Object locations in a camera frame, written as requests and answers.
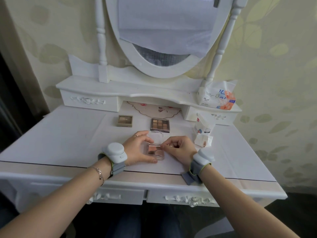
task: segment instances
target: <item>leaf pattern wallpaper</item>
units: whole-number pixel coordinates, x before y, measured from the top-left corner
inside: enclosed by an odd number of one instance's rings
[[[94,0],[6,3],[45,100],[54,110],[62,104],[55,85],[71,75],[67,55],[98,62]],[[105,21],[108,62],[124,67],[129,62],[107,16]],[[236,103],[243,111],[234,124],[285,186],[317,187],[316,36],[317,0],[249,0],[216,71],[215,80],[238,80]],[[218,41],[186,75],[206,75]]]

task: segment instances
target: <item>finger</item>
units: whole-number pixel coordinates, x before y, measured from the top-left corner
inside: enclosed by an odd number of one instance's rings
[[[134,135],[141,136],[141,135],[147,135],[148,133],[149,133],[148,130],[144,130],[144,131],[138,131]]]
[[[142,135],[142,136],[138,137],[138,139],[140,140],[140,142],[145,141],[148,143],[154,143],[154,140],[146,135]]]
[[[172,136],[172,137],[169,137],[167,140],[165,140],[162,145],[164,144],[171,144],[171,143],[178,143],[179,141],[183,140],[185,136]]]
[[[175,157],[177,156],[177,153],[179,152],[179,148],[174,148],[174,147],[171,147],[171,146],[169,146],[167,144],[161,145],[161,148],[165,152],[167,152],[167,153],[169,153],[169,154],[171,154],[171,155],[173,155]]]
[[[154,163],[156,164],[158,162],[158,160],[153,157],[153,156],[149,156],[149,155],[144,155],[144,154],[140,154],[140,162],[146,162],[146,163]]]

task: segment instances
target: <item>right hand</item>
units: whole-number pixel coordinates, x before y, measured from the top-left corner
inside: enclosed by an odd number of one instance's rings
[[[169,137],[161,144],[161,148],[175,156],[188,169],[193,160],[193,155],[197,153],[195,145],[187,136]]]

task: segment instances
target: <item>compact eyeshadow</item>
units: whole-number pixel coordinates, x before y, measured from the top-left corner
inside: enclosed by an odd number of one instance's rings
[[[170,121],[168,119],[152,118],[151,130],[170,132]]]
[[[133,121],[133,116],[119,115],[117,126],[132,128],[132,121]]]

